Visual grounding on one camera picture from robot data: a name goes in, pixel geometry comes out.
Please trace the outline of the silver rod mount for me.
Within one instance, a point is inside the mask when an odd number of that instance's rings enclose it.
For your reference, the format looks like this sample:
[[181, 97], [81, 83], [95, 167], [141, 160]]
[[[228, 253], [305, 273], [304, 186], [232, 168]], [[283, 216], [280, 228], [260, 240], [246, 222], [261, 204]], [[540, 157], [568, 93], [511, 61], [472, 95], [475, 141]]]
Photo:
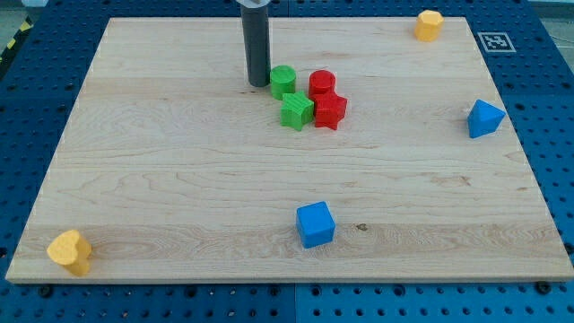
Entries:
[[236, 0], [236, 2], [244, 7], [265, 7], [271, 0]]

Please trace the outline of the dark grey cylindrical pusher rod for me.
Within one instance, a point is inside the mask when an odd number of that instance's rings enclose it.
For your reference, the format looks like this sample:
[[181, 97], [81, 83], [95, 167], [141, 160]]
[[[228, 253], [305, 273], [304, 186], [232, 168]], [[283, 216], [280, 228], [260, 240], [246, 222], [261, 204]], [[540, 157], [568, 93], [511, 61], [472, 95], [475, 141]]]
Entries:
[[241, 22], [248, 82], [254, 87], [270, 83], [270, 40], [267, 4], [241, 4]]

